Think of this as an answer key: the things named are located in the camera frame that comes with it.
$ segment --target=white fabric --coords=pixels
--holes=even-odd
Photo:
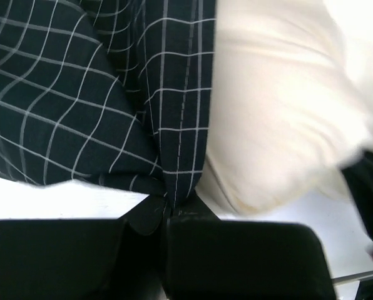
[[[239,214],[272,209],[373,150],[373,100],[365,93],[373,81],[359,76],[365,66],[355,78],[347,74],[369,49],[347,52],[352,46],[333,15],[349,12],[350,2],[332,1],[331,14],[323,0],[218,0],[207,158],[197,186],[209,205]]]
[[[329,199],[351,202],[352,195],[340,169],[330,170],[326,176],[320,178],[315,187]]]
[[[373,0],[324,0],[324,3],[343,34],[345,73],[373,113]],[[317,187],[328,197],[350,198],[337,170],[323,178]]]

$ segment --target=white floor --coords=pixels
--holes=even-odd
[[[118,218],[145,197],[81,182],[42,189],[0,179],[0,219]],[[220,217],[234,219],[226,214]],[[271,214],[250,219],[311,227],[322,241],[333,278],[373,270],[373,262],[366,253],[372,243],[364,233],[355,207],[348,201],[330,200],[313,192]],[[354,298],[341,296],[340,299]]]

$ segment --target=white grid pattern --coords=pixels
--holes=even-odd
[[[0,177],[185,199],[203,167],[214,25],[215,1],[0,0]]]

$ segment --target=black fabric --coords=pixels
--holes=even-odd
[[[188,197],[188,201],[174,209],[173,216],[202,216],[207,219],[220,220],[195,192]]]
[[[151,195],[121,218],[126,219],[137,233],[148,236],[160,225],[167,207],[170,208],[165,198]]]
[[[342,171],[369,237],[373,240],[373,153]]]
[[[184,215],[167,227],[170,299],[336,299],[321,243],[303,225]]]
[[[0,300],[99,299],[124,229],[123,219],[0,221]]]
[[[205,157],[214,18],[214,0],[0,0],[0,177],[181,203]]]

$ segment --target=white surface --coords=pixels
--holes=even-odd
[[[81,182],[36,188],[0,179],[0,219],[118,218],[145,197]],[[217,213],[221,218],[235,219]],[[312,193],[271,214],[250,219],[311,227],[324,245],[333,278],[373,270],[373,262],[365,251],[371,241],[349,202]]]
[[[357,290],[359,288],[359,281],[341,284],[335,287],[338,300],[355,300]]]

